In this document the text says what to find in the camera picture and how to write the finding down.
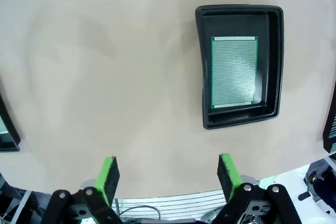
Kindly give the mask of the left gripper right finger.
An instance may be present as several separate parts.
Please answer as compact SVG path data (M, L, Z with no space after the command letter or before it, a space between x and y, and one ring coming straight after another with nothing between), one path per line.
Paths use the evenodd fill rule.
M270 187L243 182L229 154L220 154L217 176L226 204L213 220L213 224L242 224L249 217L261 224L300 224L287 193Z

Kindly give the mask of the black slotted board rack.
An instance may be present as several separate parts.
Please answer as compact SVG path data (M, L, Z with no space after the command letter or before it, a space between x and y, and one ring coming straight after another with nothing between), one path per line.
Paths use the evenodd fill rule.
M322 136L323 148L328 153L336 152L336 83Z

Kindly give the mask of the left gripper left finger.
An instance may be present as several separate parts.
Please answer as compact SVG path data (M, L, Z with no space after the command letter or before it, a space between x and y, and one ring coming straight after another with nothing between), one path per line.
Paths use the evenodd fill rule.
M105 158L93 186L71 194L55 191L44 213L44 224L80 224L92 218L96 224L123 224L111 205L120 178L115 156Z

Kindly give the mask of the black ESD tray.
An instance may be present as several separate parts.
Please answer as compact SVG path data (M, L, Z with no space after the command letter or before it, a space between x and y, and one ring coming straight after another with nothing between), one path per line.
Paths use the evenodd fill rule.
M12 141L10 143L0 143L0 152L19 152L19 143L21 141L20 136L15 128L12 118L8 112L7 106L5 105L4 96L0 91L0 116L5 123Z
M284 60L282 9L270 5L205 5L196 9L195 18L202 59L204 127L212 130L275 118ZM217 36L258 37L254 104L211 108L211 38Z

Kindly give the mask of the grey aluminium slotted base plate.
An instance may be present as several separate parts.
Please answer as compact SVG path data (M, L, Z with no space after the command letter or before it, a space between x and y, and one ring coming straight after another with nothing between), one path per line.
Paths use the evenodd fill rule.
M193 219L196 221L215 218L226 204L221 190L177 196L154 198L119 198L111 207L122 220Z

